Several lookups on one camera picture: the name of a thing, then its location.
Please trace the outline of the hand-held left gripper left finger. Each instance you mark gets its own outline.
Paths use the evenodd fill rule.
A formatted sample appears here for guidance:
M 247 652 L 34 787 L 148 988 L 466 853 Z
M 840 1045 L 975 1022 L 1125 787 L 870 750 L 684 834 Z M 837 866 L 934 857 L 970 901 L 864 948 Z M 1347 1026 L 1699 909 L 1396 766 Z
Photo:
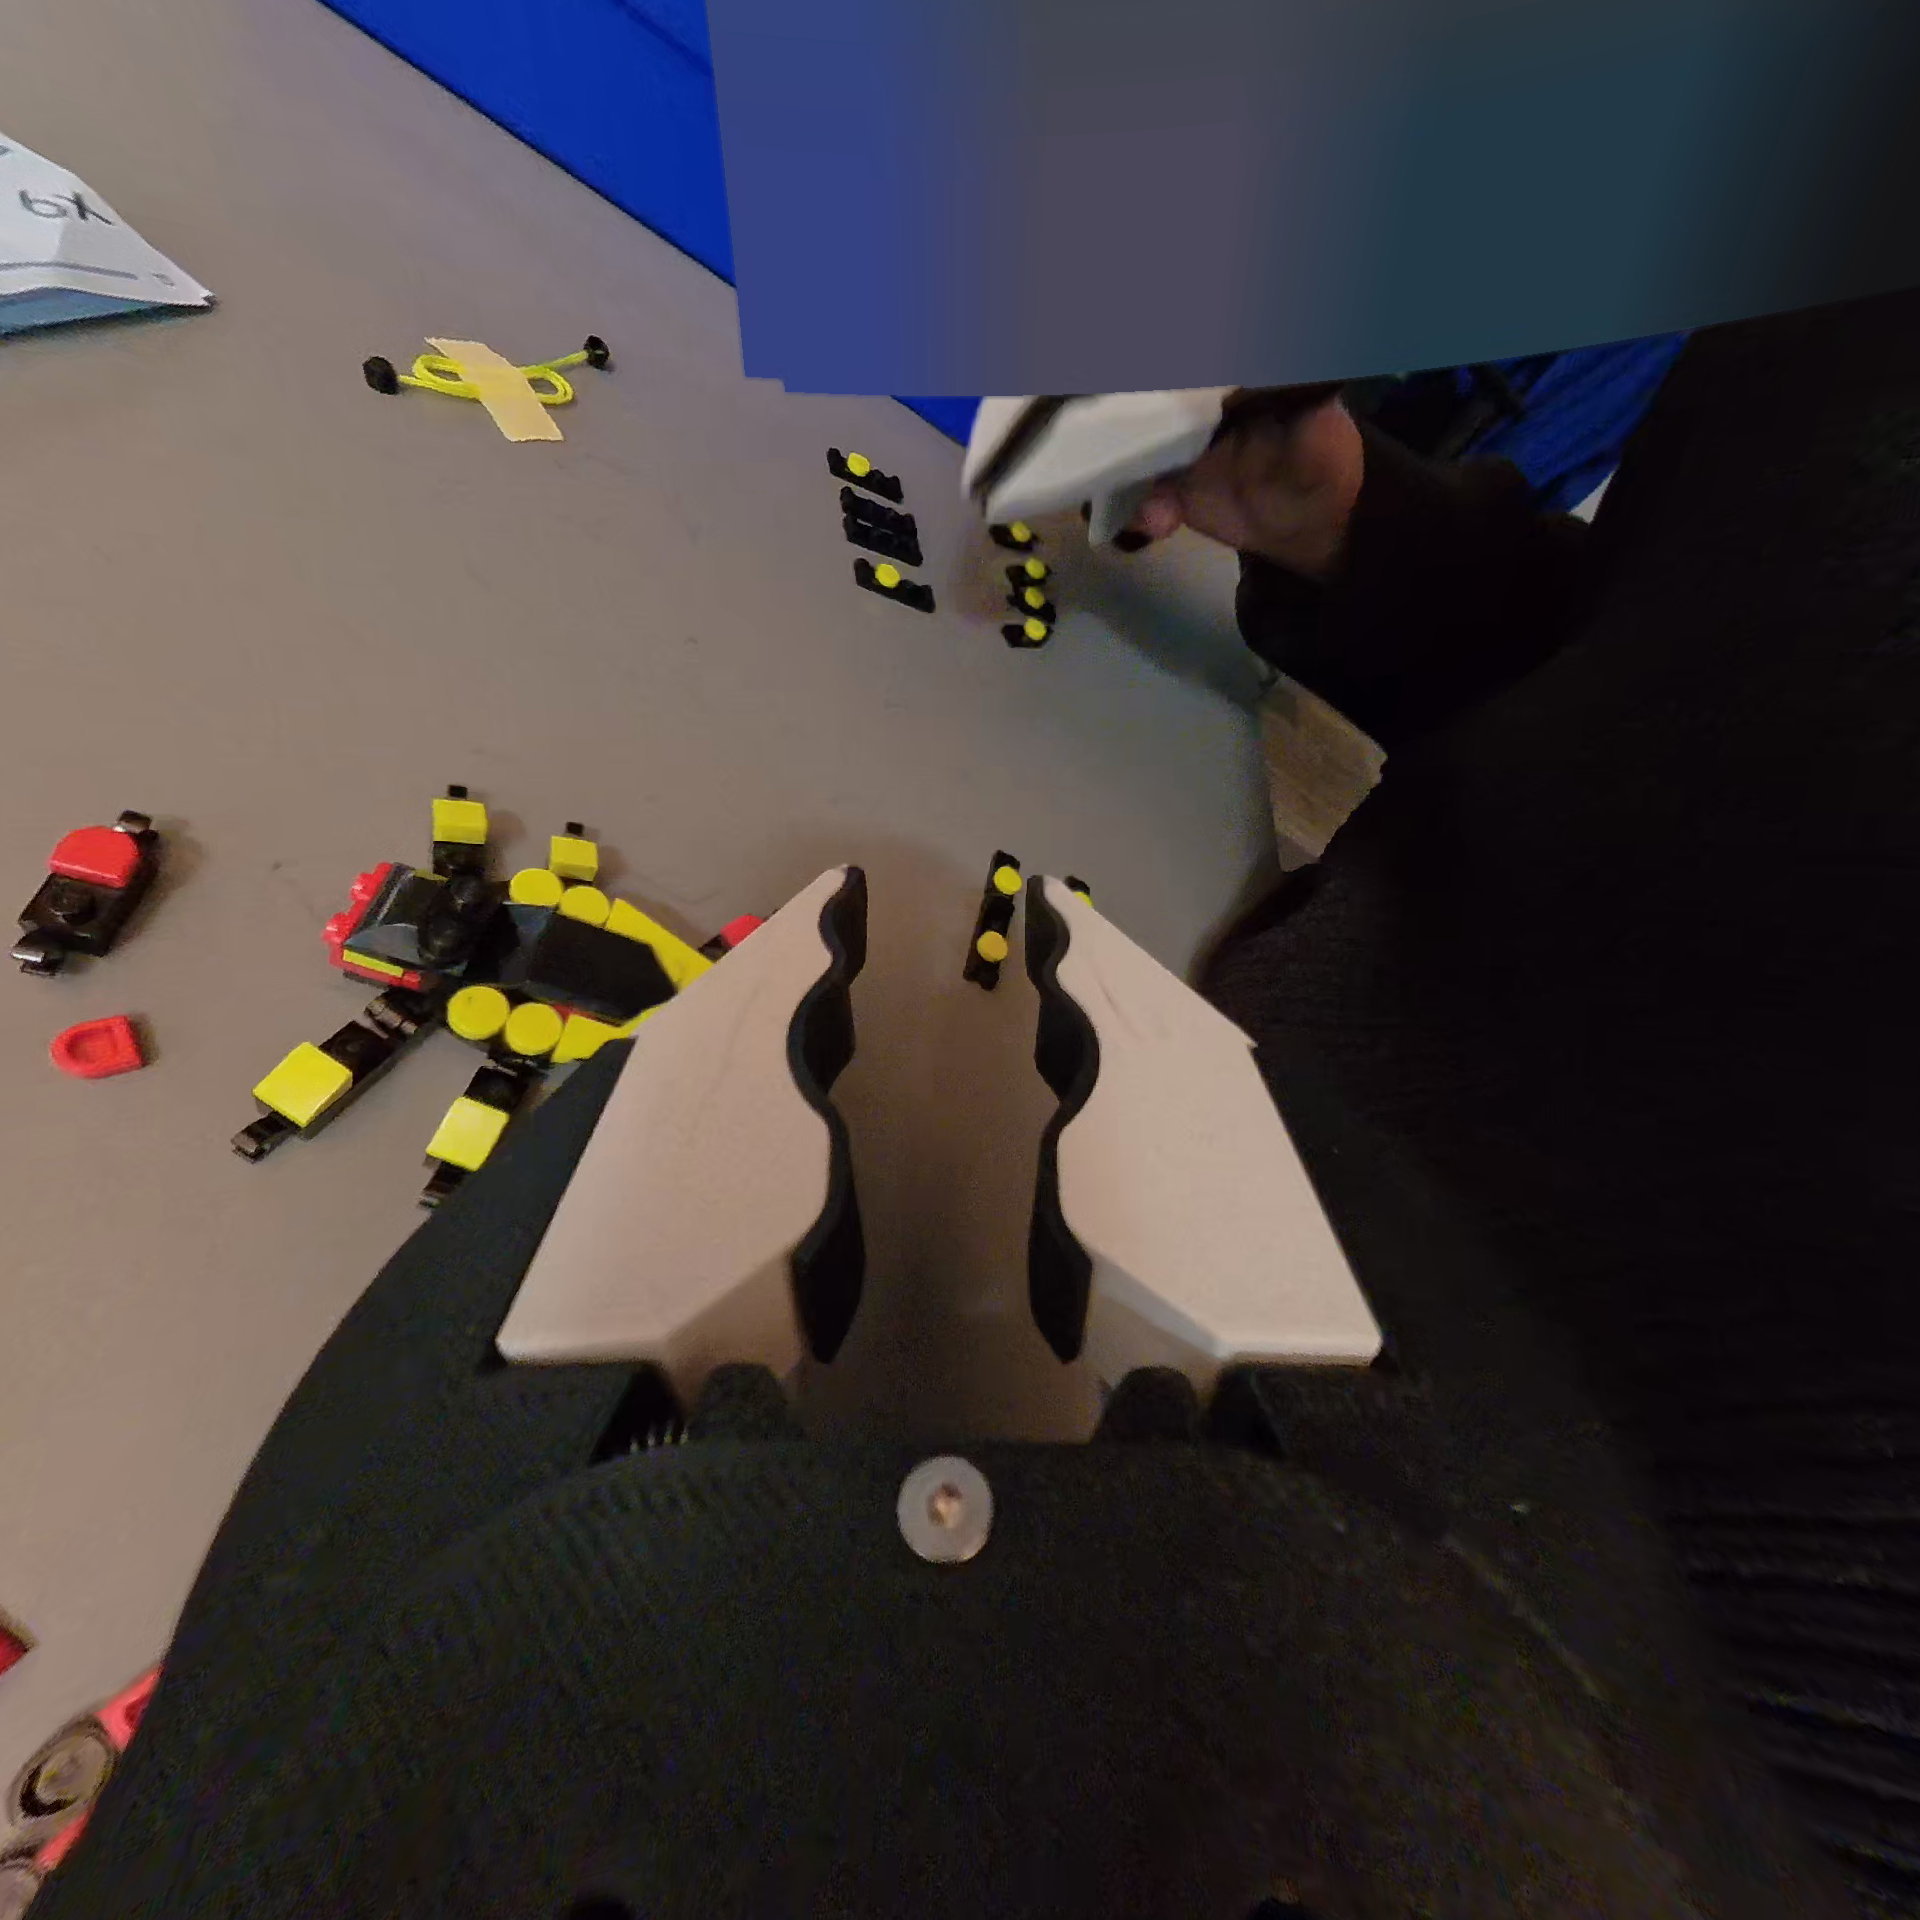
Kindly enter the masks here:
M 641 1362 L 690 1403 L 849 1336 L 864 1232 L 834 1086 L 858 1047 L 864 868 L 834 866 L 678 1001 L 616 1073 L 496 1324 L 507 1362 Z

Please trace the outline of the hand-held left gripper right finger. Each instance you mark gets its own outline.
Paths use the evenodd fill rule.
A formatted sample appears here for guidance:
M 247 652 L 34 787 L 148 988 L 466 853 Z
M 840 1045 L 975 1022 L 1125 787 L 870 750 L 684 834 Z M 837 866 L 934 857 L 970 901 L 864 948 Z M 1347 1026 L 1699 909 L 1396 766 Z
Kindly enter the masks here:
M 1033 1073 L 1054 1097 L 1023 1238 L 1032 1318 L 1119 1388 L 1170 1369 L 1369 1369 L 1382 1329 L 1257 1045 L 1061 877 L 1023 889 Z

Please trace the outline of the yellow black lego model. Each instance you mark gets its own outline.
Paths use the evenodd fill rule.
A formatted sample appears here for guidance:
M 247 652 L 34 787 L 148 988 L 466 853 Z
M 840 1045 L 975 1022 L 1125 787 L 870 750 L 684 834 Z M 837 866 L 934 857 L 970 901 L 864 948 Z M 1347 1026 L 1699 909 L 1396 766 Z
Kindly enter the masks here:
M 760 926 L 730 918 L 688 941 L 635 901 L 600 883 L 600 847 L 581 822 L 549 834 L 540 866 L 493 868 L 488 807 L 451 781 L 429 803 L 425 866 L 364 868 L 325 922 L 329 966 L 373 988 L 373 1001 L 317 1045 L 296 1045 L 258 1086 L 258 1115 L 230 1154 L 262 1163 L 287 1143 L 338 1121 L 425 1033 L 477 1056 L 467 1086 L 425 1143 L 422 1203 L 445 1203 L 554 1068 L 629 1038 L 650 1017 L 705 977 Z

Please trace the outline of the person's right forearm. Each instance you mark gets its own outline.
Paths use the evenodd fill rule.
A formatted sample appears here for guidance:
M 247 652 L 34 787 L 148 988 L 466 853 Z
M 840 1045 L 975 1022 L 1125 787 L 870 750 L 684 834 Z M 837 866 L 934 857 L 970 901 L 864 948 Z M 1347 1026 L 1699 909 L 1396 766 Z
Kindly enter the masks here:
M 1328 572 L 1241 550 L 1241 643 L 1396 755 L 1541 665 L 1595 520 L 1541 512 L 1505 458 L 1437 465 L 1358 426 L 1358 500 Z

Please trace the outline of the black lego leg red tip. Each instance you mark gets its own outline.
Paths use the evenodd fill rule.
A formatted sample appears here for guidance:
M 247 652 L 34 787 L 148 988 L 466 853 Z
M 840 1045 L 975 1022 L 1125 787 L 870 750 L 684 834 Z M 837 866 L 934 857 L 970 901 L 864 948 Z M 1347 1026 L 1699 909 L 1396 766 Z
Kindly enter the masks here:
M 60 977 L 72 957 L 104 957 L 158 868 L 158 831 L 126 807 L 54 842 L 49 868 L 11 948 L 23 977 Z

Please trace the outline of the pile of loose lego pieces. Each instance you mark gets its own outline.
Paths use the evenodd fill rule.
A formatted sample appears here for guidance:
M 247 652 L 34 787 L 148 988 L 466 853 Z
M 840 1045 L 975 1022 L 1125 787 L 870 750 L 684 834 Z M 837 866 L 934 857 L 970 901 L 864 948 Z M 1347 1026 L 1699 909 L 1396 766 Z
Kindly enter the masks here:
M 165 1653 L 100 1704 L 60 1720 L 60 1732 L 5 1775 L 0 1865 L 5 1897 L 13 1897 L 19 1909 L 80 1840 L 109 1775 L 131 1756 L 158 1678 Z

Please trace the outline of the person's right hand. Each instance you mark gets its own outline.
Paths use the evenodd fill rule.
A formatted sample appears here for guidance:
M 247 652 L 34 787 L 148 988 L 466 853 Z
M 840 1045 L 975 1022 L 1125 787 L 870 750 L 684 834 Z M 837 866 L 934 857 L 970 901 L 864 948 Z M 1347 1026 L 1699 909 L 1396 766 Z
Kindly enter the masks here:
M 1193 532 L 1236 556 L 1318 582 L 1343 550 L 1363 485 L 1363 434 L 1339 385 L 1226 390 L 1206 455 L 1155 477 L 1131 532 Z

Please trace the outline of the masking tape piece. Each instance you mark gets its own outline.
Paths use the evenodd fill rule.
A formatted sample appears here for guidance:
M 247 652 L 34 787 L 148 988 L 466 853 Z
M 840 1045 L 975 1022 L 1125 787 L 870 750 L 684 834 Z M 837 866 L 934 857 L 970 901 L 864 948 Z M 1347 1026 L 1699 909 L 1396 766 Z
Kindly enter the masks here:
M 409 381 L 429 398 L 474 403 L 507 444 L 562 439 L 554 410 L 575 398 L 565 361 L 514 361 L 467 338 L 425 338 Z

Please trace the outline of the blue plastic bin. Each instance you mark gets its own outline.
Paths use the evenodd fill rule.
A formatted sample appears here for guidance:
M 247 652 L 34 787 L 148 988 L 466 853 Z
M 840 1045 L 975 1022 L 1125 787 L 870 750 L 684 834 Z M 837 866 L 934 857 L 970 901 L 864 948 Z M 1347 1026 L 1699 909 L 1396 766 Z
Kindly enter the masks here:
M 734 282 L 705 4 L 333 0 L 329 15 Z M 1690 332 L 1645 332 L 1379 370 L 1343 398 L 1419 455 L 1507 458 L 1549 512 L 1589 512 L 1682 345 Z

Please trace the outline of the white instruction booklet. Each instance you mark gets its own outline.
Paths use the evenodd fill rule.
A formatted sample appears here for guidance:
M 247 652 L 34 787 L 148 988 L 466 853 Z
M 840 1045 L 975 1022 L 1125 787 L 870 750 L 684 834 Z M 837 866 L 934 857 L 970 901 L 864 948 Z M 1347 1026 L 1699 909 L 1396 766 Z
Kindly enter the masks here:
M 213 304 L 98 190 L 0 137 L 0 338 Z

